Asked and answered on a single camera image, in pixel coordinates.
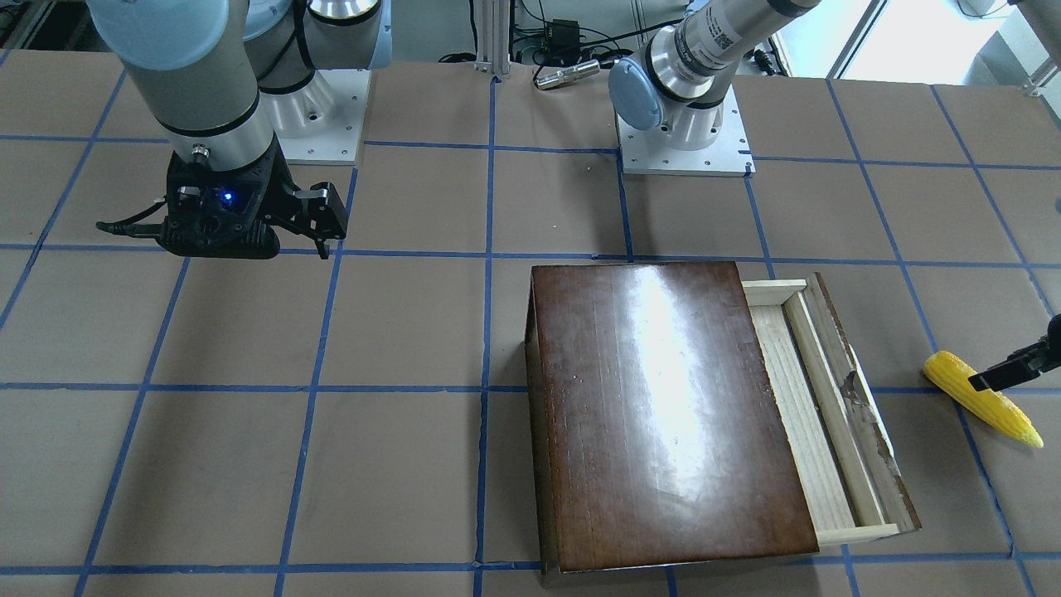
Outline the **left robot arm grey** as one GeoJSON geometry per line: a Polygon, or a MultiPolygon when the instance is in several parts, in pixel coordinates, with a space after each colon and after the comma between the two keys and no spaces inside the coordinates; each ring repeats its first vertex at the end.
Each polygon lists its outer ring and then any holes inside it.
{"type": "MultiPolygon", "coordinates": [[[[608,80],[609,98],[618,121],[653,141],[657,146],[673,153],[703,153],[720,133],[693,133],[692,146],[686,143],[686,129],[711,129],[705,115],[723,112],[726,95],[730,94],[732,80],[738,71],[738,62],[759,42],[789,27],[819,7],[834,1],[690,1],[681,20],[659,27],[649,41],[637,49],[631,56],[624,56],[611,67],[608,80]]],[[[1020,15],[1030,19],[1034,35],[1046,43],[1051,57],[1059,56],[1059,1],[1007,1],[1015,5],[1020,15]]],[[[912,261],[906,260],[895,229],[891,226],[885,205],[880,203],[880,181],[875,181],[870,166],[897,169],[954,170],[969,172],[977,180],[985,203],[994,201],[982,180],[981,163],[971,160],[966,141],[960,133],[952,129],[954,141],[966,155],[966,163],[943,163],[933,160],[867,160],[860,150],[865,143],[851,129],[849,110],[836,94],[835,86],[823,83],[830,96],[835,118],[843,128],[852,158],[813,158],[803,160],[814,165],[847,166],[859,171],[867,201],[873,203],[881,232],[888,239],[897,268],[904,276],[904,283],[912,298],[921,305],[909,274],[912,261]]],[[[975,206],[981,201],[974,201],[975,206]]],[[[1054,314],[1042,339],[1027,347],[1015,349],[1007,359],[993,364],[978,374],[959,374],[960,385],[977,390],[1004,390],[1040,377],[1047,371],[1059,369],[1059,315],[1054,314]]]]}

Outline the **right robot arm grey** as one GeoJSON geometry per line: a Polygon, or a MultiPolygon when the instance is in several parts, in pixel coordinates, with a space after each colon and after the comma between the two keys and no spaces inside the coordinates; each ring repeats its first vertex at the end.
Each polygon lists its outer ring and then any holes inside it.
{"type": "Polygon", "coordinates": [[[282,140],[332,124],[327,70],[390,64],[388,1],[90,1],[172,146],[164,193],[135,216],[99,221],[172,254],[271,260],[277,229],[313,242],[347,235],[334,185],[296,185],[282,140]]]}

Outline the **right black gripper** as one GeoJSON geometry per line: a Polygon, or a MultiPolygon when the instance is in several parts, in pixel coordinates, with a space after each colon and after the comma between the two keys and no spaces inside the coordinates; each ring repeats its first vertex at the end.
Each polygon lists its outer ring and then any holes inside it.
{"type": "Polygon", "coordinates": [[[174,153],[166,173],[167,214],[157,243],[167,252],[223,260],[271,260],[276,228],[303,235],[321,260],[345,240],[349,214],[332,182],[297,192],[279,140],[250,165],[216,172],[174,153]]]}

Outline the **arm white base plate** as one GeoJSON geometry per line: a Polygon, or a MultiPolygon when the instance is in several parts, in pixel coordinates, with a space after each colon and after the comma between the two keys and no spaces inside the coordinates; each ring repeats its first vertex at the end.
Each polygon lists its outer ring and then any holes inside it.
{"type": "Polygon", "coordinates": [[[733,87],[708,109],[662,101],[660,123],[636,129],[618,115],[618,140],[625,173],[746,177],[755,173],[753,152],[733,87]]]}
{"type": "Polygon", "coordinates": [[[370,70],[319,70],[300,90],[262,91],[288,163],[356,166],[372,78],[370,70]]]}

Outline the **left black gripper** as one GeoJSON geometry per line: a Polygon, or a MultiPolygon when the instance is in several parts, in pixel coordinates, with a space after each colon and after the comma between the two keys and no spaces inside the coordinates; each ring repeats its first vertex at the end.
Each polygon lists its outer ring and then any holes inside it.
{"type": "Polygon", "coordinates": [[[1060,313],[1053,316],[1044,336],[1032,347],[1013,352],[1007,359],[967,377],[975,391],[1003,391],[1058,369],[1060,366],[1060,313]]]}

